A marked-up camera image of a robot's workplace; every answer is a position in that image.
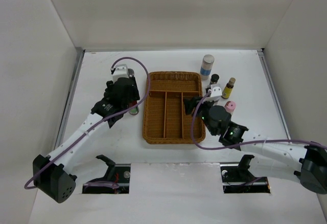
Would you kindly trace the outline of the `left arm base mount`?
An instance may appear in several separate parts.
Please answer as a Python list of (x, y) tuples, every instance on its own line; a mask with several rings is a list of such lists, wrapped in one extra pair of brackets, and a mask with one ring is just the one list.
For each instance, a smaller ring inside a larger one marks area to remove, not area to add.
[(96, 158), (106, 164), (107, 170), (102, 177), (84, 183), (82, 194), (129, 194), (131, 165), (116, 164), (104, 155)]

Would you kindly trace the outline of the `green label sauce bottle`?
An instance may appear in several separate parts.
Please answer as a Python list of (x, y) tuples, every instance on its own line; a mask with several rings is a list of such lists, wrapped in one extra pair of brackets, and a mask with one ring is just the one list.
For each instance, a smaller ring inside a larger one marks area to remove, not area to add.
[(133, 101), (129, 104), (130, 110), (129, 114), (135, 116), (139, 113), (139, 107), (137, 106), (137, 101)]

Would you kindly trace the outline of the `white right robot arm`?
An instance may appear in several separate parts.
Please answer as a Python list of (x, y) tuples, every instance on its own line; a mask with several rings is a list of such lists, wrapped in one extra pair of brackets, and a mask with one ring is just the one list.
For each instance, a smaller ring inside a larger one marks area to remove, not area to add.
[(243, 181), (252, 177), (274, 177), (301, 184), (307, 190), (326, 194), (326, 146), (313, 141), (269, 139), (251, 133), (231, 120), (223, 107), (208, 96), (184, 98), (186, 115), (200, 118), (212, 136), (218, 136), (218, 150), (244, 152), (237, 175)]

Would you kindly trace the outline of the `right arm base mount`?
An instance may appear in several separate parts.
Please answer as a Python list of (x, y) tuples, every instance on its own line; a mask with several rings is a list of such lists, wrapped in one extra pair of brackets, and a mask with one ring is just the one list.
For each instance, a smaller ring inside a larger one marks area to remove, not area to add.
[(268, 193), (270, 186), (266, 177), (255, 177), (249, 171), (253, 155), (242, 156), (239, 162), (220, 164), (223, 192), (225, 194)]

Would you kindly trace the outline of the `tall white pearl jar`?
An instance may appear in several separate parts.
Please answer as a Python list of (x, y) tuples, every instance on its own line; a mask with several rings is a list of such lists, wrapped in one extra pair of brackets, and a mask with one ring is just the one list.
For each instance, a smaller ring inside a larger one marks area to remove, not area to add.
[(213, 55), (204, 55), (200, 68), (200, 77), (202, 80), (207, 80), (210, 77), (211, 70), (214, 64), (215, 58)]

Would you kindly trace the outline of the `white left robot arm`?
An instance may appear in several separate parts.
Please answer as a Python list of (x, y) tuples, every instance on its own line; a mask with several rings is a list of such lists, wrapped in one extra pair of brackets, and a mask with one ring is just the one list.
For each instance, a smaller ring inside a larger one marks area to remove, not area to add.
[(71, 173), (77, 161), (98, 136), (112, 128), (140, 99), (134, 77), (107, 81), (104, 97), (91, 109), (82, 125), (47, 156), (38, 155), (32, 164), (33, 184), (57, 203), (66, 201), (76, 187)]

